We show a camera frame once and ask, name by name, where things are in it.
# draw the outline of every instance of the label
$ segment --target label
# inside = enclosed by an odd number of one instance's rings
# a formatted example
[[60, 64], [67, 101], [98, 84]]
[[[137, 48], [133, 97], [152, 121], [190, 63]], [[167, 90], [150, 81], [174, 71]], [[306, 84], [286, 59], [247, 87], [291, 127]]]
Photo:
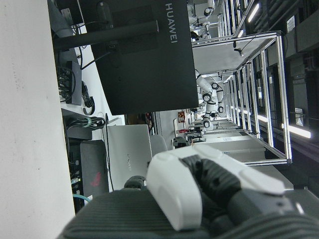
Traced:
[[184, 111], [178, 112], [178, 122], [179, 123], [185, 122], [185, 112]]
[[295, 16], [292, 16], [288, 21], [287, 21], [287, 33], [291, 32], [295, 28]]
[[189, 130], [188, 129], [179, 129], [176, 130], [176, 133], [187, 133]]
[[261, 87], [259, 86], [259, 87], [257, 88], [257, 90], [258, 90], [258, 98], [259, 98], [259, 99], [262, 99], [262, 98], [263, 98], [263, 94], [262, 94], [262, 91], [261, 91]]
[[92, 200], [93, 199], [93, 195], [89, 196], [88, 199]]
[[303, 109], [295, 108], [296, 125], [304, 126]]
[[73, 19], [72, 19], [70, 9], [69, 8], [62, 9], [61, 13], [62, 13], [63, 17], [66, 19], [66, 21], [68, 22], [68, 24], [73, 25]]
[[169, 30], [169, 39], [171, 43], [177, 43], [177, 34], [176, 34], [176, 27], [175, 27], [175, 20], [174, 20], [174, 10], [173, 4], [167, 3], [165, 4], [166, 7], [166, 15], [168, 20], [168, 30]]

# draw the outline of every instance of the wire bundle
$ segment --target wire bundle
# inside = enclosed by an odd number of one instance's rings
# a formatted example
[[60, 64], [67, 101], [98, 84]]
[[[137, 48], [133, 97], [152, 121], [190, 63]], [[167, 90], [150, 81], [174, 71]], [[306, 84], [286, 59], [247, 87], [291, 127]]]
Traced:
[[105, 119], [101, 117], [87, 118], [70, 118], [67, 124], [67, 129], [71, 127], [91, 128], [92, 130], [102, 129], [105, 126]]
[[58, 81], [58, 87], [59, 87], [59, 95], [64, 98], [64, 100], [60, 102], [66, 102], [72, 98], [72, 95], [75, 91], [75, 84], [76, 84], [75, 74], [71, 69], [67, 67], [58, 66], [57, 81]]

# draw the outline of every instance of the white wall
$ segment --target white wall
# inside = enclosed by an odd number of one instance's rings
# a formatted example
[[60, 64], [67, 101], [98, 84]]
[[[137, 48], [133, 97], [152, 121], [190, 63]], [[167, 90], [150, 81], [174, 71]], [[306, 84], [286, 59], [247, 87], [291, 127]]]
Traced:
[[0, 237], [55, 238], [74, 215], [45, 0], [0, 0]]

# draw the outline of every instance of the red logo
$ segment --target red logo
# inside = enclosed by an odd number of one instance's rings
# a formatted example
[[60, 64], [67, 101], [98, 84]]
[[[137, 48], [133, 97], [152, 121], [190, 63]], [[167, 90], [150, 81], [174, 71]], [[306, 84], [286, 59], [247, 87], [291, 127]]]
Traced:
[[91, 185], [92, 185], [93, 187], [97, 187], [97, 186], [100, 185], [100, 181], [101, 181], [101, 173], [98, 172], [98, 173], [95, 175], [94, 181], [91, 182]]

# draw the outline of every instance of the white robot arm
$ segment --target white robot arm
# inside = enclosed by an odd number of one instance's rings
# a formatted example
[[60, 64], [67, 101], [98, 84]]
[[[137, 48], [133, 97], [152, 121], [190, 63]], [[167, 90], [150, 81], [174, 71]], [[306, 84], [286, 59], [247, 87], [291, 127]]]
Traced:
[[202, 122], [204, 127], [208, 128], [211, 113], [222, 113], [224, 110], [222, 106], [223, 90], [217, 83], [210, 84], [201, 75], [197, 76], [196, 83], [201, 87], [202, 98], [206, 102], [206, 112]]

